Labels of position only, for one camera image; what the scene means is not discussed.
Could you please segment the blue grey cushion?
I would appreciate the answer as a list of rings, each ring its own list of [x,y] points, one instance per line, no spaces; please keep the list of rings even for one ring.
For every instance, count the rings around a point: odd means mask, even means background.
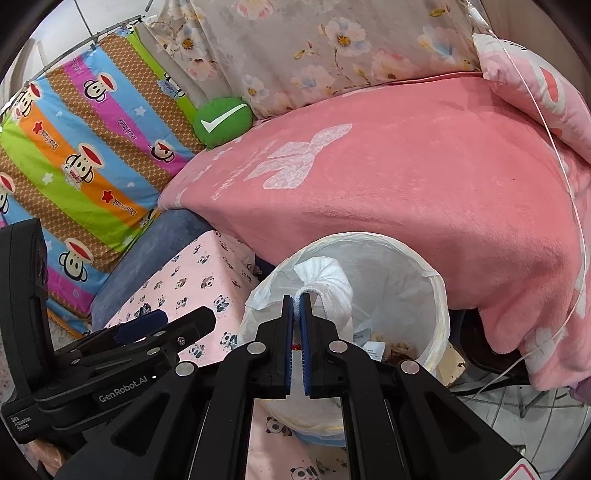
[[[175,254],[212,227],[190,210],[160,214],[124,255],[91,305],[93,330],[102,329],[120,307]]]

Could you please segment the pink panda print cloth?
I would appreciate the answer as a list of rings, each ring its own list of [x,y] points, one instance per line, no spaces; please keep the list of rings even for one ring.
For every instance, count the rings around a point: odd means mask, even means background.
[[[214,331],[185,348],[182,360],[200,367],[224,359],[240,340],[239,328],[250,292],[259,285],[256,256],[244,244],[214,231],[190,242],[107,316],[108,327],[154,310],[173,321],[205,306],[216,317]],[[307,444],[276,414],[256,401],[250,431],[249,479],[347,479],[346,450]]]

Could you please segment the white lined trash bin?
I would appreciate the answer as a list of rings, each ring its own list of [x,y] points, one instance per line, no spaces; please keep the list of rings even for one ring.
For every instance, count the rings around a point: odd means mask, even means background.
[[[280,316],[284,297],[303,285],[294,266],[312,257],[337,259],[353,287],[353,344],[382,342],[386,357],[407,347],[435,374],[448,348],[450,315],[442,276],[406,244],[385,235],[349,232],[312,242],[284,259],[249,294],[239,343]]]

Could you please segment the pink floral pillow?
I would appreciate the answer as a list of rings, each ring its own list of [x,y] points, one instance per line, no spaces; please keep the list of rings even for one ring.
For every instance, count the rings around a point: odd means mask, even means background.
[[[590,160],[590,110],[577,88],[529,49],[491,34],[475,33],[481,70],[491,90]]]

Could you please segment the pink fleece blanket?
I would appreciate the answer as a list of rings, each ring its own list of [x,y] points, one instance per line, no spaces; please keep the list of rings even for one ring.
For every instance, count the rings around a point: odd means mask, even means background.
[[[197,154],[166,186],[279,264],[322,237],[380,233],[477,309],[532,384],[590,375],[590,166],[473,74],[360,90],[291,111]]]

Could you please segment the colourful monkey striped quilt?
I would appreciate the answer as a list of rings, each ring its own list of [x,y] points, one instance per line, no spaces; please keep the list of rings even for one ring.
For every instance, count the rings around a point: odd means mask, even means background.
[[[1,222],[40,221],[49,313],[74,335],[201,150],[196,112],[134,25],[31,81],[3,116]]]

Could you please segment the metal clothes rack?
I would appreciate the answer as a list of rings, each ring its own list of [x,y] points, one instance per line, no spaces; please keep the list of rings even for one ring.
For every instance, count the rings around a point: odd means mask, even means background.
[[[27,81],[56,67],[126,20],[158,13],[161,1],[62,1],[16,49],[1,76],[1,105],[6,106]]]

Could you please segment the green checkmark cushion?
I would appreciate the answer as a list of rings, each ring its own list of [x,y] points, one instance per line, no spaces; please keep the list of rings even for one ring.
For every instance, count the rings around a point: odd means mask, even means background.
[[[198,140],[207,150],[231,142],[252,128],[254,115],[242,99],[218,98],[202,105],[192,122]]]

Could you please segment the grey floral bedsheet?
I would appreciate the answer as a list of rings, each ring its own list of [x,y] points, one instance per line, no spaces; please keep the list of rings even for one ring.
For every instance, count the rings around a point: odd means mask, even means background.
[[[166,1],[139,35],[195,105],[261,119],[356,89],[476,71],[463,1]]]

